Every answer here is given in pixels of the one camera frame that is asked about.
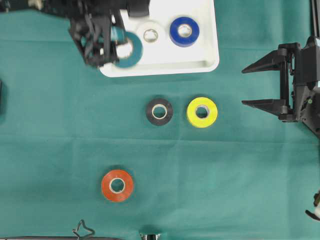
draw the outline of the green table surface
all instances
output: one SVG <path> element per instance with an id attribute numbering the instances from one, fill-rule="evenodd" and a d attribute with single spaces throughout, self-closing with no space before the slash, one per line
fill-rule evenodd
<path id="1" fill-rule="evenodd" d="M 241 104 L 279 97 L 279 73 L 241 74 L 278 44 L 311 35 L 308 0 L 216 0 L 220 64 L 210 73 L 107 78 L 85 66 L 67 20 L 33 11 L 0 15 L 0 237 L 96 236 L 138 240 L 319 239 L 308 218 L 319 188 L 319 141 L 301 123 Z M 208 96 L 210 128 L 186 107 Z M 146 104 L 174 107 L 151 125 Z M 102 177 L 128 171 L 123 203 Z"/>

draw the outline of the electrical tape roll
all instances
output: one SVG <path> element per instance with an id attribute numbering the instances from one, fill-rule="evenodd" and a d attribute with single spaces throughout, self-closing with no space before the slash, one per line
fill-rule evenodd
<path id="1" fill-rule="evenodd" d="M 154 110 L 157 108 L 164 108 L 165 114 L 163 117 L 156 117 Z M 148 103 L 145 109 L 146 118 L 150 123 L 156 126 L 163 126 L 170 122 L 172 116 L 174 115 L 174 109 L 170 102 L 163 98 L 153 99 Z"/>
<path id="2" fill-rule="evenodd" d="M 207 116 L 200 118 L 197 116 L 198 108 L 204 108 L 207 111 Z M 196 128 L 208 128 L 218 118 L 218 108 L 216 104 L 207 97 L 197 97 L 192 100 L 186 111 L 188 121 Z"/>
<path id="3" fill-rule="evenodd" d="M 112 42 L 123 44 L 126 40 L 125 31 L 117 26 L 112 26 L 110 31 L 110 38 Z"/>
<path id="4" fill-rule="evenodd" d="M 179 27 L 188 25 L 192 31 L 189 36 L 182 36 L 179 34 Z M 174 20 L 170 26 L 170 38 L 172 42 L 182 48 L 190 47 L 193 45 L 200 35 L 199 25 L 190 17 L 182 16 Z"/>
<path id="5" fill-rule="evenodd" d="M 143 54 L 143 46 L 139 37 L 134 33 L 127 31 L 124 36 L 132 42 L 133 50 L 129 57 L 120 58 L 115 65 L 118 68 L 131 68 L 140 61 Z"/>
<path id="6" fill-rule="evenodd" d="M 123 189 L 121 191 L 114 191 L 112 189 L 112 182 L 114 180 L 122 180 Z M 101 190 L 103 195 L 110 201 L 120 203 L 130 197 L 134 191 L 134 181 L 129 173 L 124 170 L 112 170 L 108 172 L 102 179 Z"/>
<path id="7" fill-rule="evenodd" d="M 148 31 L 154 31 L 155 39 L 148 40 Z M 162 44 L 166 40 L 165 28 L 156 21 L 147 21 L 140 24 L 136 30 L 136 34 L 143 41 L 144 46 L 154 47 L 155 44 Z"/>

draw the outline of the orange tape roll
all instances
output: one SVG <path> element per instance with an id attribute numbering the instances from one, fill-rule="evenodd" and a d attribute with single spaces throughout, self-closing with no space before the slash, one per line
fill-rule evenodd
<path id="1" fill-rule="evenodd" d="M 112 183 L 116 180 L 122 181 L 123 188 L 121 190 L 116 191 L 112 188 Z M 107 199 L 115 203 L 120 203 L 128 199 L 134 191 L 134 181 L 126 171 L 112 170 L 103 177 L 101 189 Z"/>

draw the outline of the yellow tape roll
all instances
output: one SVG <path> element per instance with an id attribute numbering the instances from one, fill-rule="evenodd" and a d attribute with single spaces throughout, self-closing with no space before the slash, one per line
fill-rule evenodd
<path id="1" fill-rule="evenodd" d="M 204 118 L 198 117 L 198 108 L 204 108 L 207 111 L 207 116 Z M 211 99 L 207 97 L 197 97 L 190 102 L 186 116 L 194 127 L 203 129 L 215 123 L 218 118 L 218 108 Z"/>

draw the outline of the blue tape roll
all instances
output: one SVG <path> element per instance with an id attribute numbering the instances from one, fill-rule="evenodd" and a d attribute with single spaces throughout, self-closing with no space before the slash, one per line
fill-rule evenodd
<path id="1" fill-rule="evenodd" d="M 127 58 L 120 58 L 119 62 L 116 62 L 115 65 L 118 68 L 130 68 L 133 67 L 134 65 L 136 65 L 141 57 L 142 57 L 142 53 L 143 53 L 143 46 L 142 46 L 142 42 L 140 40 L 140 38 L 135 35 L 132 32 L 125 32 L 125 37 L 128 38 L 133 45 L 133 52 L 132 54 L 127 57 Z"/>
<path id="2" fill-rule="evenodd" d="M 125 31 L 117 26 L 112 26 L 110 31 L 111 42 L 118 42 L 120 44 L 124 43 Z"/>
<path id="3" fill-rule="evenodd" d="M 192 29 L 192 33 L 188 37 L 180 36 L 178 32 L 179 27 L 184 24 L 189 25 Z M 199 26 L 196 23 L 196 21 L 194 21 L 190 17 L 186 17 L 186 16 L 179 17 L 176 20 L 174 20 L 173 23 L 171 24 L 170 38 L 172 42 L 179 47 L 183 47 L 183 48 L 190 47 L 197 41 L 199 35 L 200 35 Z"/>

